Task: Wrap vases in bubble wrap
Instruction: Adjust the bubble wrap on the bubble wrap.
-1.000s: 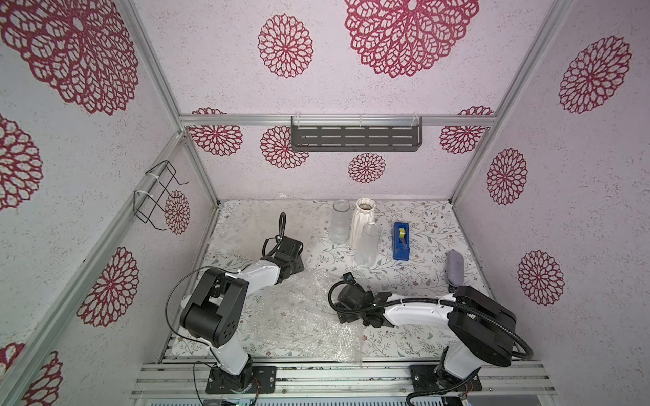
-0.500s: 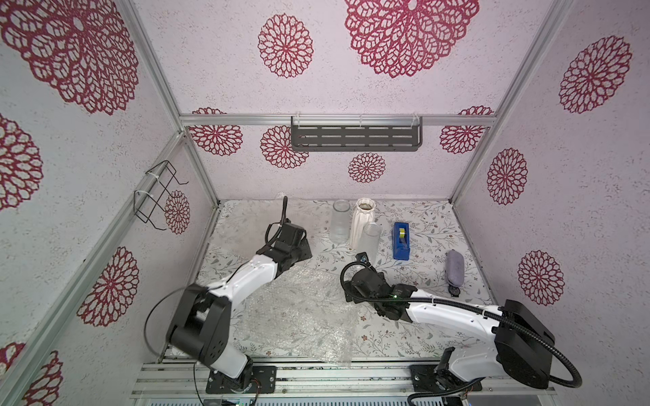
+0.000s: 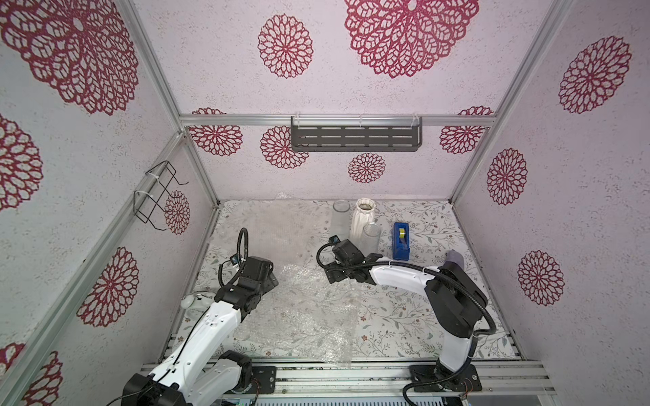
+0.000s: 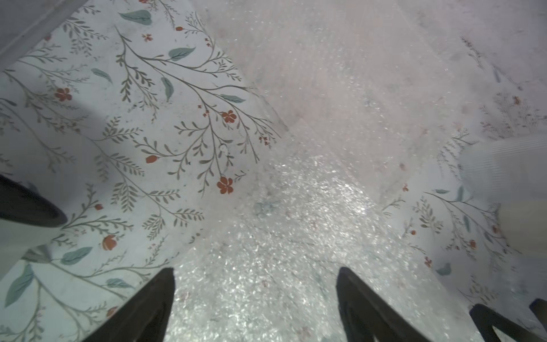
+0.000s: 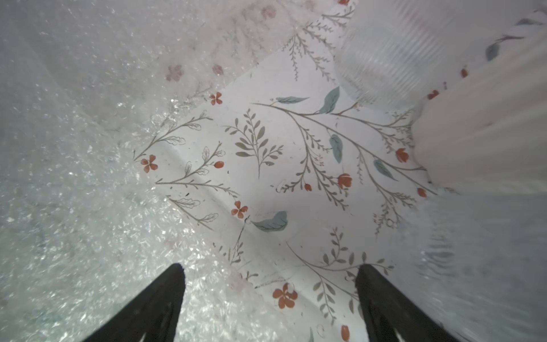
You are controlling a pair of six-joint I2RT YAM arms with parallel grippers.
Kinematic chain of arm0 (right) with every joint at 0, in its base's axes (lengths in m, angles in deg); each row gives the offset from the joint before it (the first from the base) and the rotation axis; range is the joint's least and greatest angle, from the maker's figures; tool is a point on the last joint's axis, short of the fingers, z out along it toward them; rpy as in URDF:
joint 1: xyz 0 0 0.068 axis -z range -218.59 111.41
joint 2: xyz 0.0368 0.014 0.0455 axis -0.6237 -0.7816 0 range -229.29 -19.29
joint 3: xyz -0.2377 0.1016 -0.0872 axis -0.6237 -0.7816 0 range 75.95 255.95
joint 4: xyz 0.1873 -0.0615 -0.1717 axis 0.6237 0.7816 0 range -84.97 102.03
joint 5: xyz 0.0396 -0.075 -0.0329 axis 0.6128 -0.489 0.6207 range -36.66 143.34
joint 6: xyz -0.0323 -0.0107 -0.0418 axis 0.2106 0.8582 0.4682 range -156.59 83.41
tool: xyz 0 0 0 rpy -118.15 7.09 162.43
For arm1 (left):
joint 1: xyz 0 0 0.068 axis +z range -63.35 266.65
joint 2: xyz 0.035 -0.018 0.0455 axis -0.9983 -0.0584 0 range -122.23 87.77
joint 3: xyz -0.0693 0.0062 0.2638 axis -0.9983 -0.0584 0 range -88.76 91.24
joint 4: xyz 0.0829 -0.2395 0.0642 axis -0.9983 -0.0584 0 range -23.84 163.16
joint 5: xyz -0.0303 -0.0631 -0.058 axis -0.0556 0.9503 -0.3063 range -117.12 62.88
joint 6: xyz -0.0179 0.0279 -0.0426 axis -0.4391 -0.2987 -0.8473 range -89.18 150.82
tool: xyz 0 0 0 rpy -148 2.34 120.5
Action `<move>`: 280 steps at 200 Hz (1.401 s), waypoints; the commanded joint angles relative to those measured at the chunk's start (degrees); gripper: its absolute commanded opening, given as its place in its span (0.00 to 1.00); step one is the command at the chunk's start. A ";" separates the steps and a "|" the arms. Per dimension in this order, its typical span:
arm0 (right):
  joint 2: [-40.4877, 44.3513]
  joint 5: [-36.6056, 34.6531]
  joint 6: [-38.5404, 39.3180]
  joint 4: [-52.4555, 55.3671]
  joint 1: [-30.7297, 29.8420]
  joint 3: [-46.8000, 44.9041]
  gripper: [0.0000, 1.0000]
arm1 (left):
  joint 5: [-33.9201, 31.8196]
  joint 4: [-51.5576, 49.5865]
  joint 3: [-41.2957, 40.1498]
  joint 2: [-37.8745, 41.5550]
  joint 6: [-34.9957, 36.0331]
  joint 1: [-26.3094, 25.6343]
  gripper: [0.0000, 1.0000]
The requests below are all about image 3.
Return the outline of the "clear bubble wrap sheet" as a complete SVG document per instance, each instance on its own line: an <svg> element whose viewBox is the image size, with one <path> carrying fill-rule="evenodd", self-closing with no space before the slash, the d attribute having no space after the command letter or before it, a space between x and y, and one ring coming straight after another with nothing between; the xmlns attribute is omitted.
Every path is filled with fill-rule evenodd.
<svg viewBox="0 0 650 406"><path fill-rule="evenodd" d="M219 214L196 282L218 288L217 266L246 228L249 253L270 260L279 284L222 343L251 357L306 358L349 365L360 302L349 280L330 284L315 255L330 235L329 201L228 201Z"/></svg>

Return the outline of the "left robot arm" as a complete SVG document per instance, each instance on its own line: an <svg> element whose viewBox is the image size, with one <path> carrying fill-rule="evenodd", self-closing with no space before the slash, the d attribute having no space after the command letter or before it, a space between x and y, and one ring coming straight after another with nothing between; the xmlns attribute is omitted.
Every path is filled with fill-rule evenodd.
<svg viewBox="0 0 650 406"><path fill-rule="evenodd" d="M252 359L233 350L208 361L222 343L254 311L264 294L278 286L274 264L248 254L249 235L242 228L235 254L238 271L201 313L186 341L148 375L133 375L110 405L212 405L228 393L272 392L265 377L254 375Z"/></svg>

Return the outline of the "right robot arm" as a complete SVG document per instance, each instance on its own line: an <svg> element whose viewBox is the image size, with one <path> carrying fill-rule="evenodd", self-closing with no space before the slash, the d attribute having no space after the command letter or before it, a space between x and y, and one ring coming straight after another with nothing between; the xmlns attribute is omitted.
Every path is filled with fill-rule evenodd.
<svg viewBox="0 0 650 406"><path fill-rule="evenodd" d="M428 299L443 328L443 347L435 365L410 368L411 382L402 389L409 405L414 404L408 395L411 390L465 395L482 390L472 360L479 338L493 335L497 328L487 310L487 296L465 272L463 255L451 250L440 267L423 267L378 253L364 255L350 240L333 236L318 249L316 261L332 284L351 279Z"/></svg>

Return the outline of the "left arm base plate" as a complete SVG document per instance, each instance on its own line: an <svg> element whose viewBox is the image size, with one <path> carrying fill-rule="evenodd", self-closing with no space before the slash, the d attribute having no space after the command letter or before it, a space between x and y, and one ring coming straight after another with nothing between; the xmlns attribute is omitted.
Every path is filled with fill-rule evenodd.
<svg viewBox="0 0 650 406"><path fill-rule="evenodd" d="M234 389L227 395L260 395L275 393L277 368L274 366L244 367Z"/></svg>

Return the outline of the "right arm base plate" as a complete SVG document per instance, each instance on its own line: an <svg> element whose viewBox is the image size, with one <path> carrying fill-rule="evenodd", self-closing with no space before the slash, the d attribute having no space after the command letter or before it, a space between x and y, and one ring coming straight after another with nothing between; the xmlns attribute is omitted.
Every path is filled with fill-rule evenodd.
<svg viewBox="0 0 650 406"><path fill-rule="evenodd" d="M410 389L415 392L481 392L482 382L474 365L451 372L441 365L410 365Z"/></svg>

